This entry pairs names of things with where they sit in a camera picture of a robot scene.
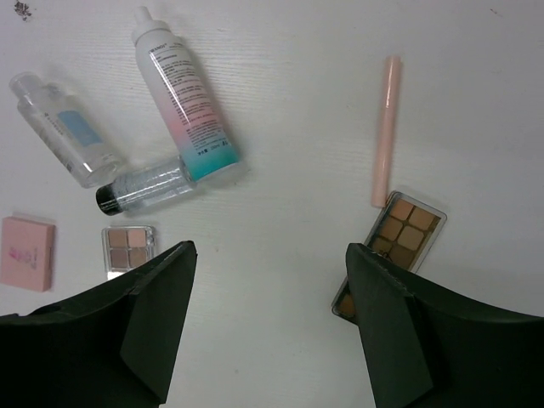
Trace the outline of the pink brown eyeshadow palette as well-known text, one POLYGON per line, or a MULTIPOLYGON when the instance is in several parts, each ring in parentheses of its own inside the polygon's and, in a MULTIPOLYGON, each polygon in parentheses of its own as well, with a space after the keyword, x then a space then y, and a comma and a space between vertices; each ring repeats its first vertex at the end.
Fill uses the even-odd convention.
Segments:
POLYGON ((108 281, 136 269, 156 256, 156 230, 148 225, 117 225, 101 233, 108 281))

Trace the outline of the pale pink cosmetic tube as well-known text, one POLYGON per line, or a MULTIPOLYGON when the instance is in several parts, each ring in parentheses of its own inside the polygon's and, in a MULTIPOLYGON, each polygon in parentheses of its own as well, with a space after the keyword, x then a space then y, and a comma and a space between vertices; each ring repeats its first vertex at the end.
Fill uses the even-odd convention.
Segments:
POLYGON ((388 181, 393 160, 401 73, 401 57, 399 55, 388 56, 384 66, 382 104, 371 191, 371 204, 377 208, 384 207, 388 197, 388 181))

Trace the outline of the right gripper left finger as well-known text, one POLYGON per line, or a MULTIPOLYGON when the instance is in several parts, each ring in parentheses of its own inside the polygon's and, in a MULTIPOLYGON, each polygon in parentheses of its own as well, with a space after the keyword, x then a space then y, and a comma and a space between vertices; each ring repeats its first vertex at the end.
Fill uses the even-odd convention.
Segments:
POLYGON ((195 273, 192 241, 27 315, 1 319, 4 407, 167 401, 195 273))

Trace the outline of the clear bottle blue label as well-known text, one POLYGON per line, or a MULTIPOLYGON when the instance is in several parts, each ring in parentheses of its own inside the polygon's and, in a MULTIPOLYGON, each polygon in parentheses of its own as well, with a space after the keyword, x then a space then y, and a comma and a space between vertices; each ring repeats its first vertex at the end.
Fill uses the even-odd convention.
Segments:
POLYGON ((9 88, 19 113, 83 188, 115 178, 123 160, 74 94, 32 72, 14 76, 9 88))

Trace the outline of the pink compact box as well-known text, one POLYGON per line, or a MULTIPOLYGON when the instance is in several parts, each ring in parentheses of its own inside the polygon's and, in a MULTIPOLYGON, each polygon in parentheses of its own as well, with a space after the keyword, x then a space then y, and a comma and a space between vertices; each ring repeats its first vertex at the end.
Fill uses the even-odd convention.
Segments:
POLYGON ((34 292, 52 286, 55 226, 6 217, 1 230, 1 282, 34 292))

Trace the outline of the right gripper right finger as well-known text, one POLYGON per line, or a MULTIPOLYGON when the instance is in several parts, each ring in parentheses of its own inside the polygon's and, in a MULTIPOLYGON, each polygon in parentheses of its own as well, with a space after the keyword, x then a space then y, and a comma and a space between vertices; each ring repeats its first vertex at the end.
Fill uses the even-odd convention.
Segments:
POLYGON ((465 297, 361 244, 346 267, 376 406, 542 406, 541 317, 465 297))

